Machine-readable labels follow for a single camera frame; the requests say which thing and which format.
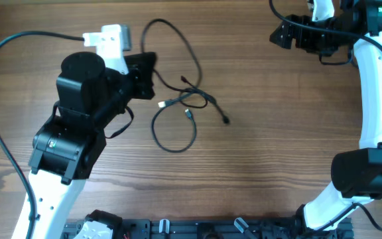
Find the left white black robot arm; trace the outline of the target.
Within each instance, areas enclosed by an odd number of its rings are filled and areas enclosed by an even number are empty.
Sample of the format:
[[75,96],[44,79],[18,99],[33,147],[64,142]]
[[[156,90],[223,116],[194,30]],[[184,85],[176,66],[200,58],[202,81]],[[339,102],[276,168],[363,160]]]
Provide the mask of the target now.
[[77,52],[61,64],[56,87],[59,100],[36,133],[29,161],[35,211],[24,201],[14,238],[26,238],[34,216],[33,238],[59,238],[78,195],[101,155],[105,127],[129,111],[132,99],[154,97],[155,52],[126,56],[122,74],[93,52]]

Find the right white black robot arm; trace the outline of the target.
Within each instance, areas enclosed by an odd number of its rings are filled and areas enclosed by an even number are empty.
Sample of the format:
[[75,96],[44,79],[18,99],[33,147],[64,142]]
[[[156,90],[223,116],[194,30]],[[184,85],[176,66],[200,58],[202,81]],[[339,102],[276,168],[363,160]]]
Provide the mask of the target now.
[[347,63],[359,70],[363,119],[358,149],[333,158],[331,182],[300,209],[302,238],[336,232],[353,211],[382,199],[382,0],[341,1],[340,15],[331,1],[308,6],[309,16],[282,17],[270,41],[315,54],[323,65],[346,46]]

